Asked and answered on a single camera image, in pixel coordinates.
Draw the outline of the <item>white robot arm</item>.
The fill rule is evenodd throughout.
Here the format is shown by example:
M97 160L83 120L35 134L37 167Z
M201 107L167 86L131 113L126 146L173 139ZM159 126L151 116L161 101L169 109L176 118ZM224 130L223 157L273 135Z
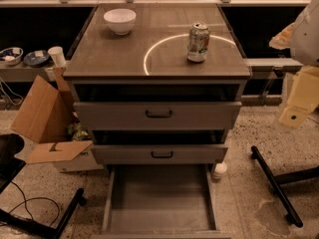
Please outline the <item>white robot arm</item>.
M269 46L290 49L291 58L302 64L278 122L299 127L319 106L319 0L311 2L296 20L271 39Z

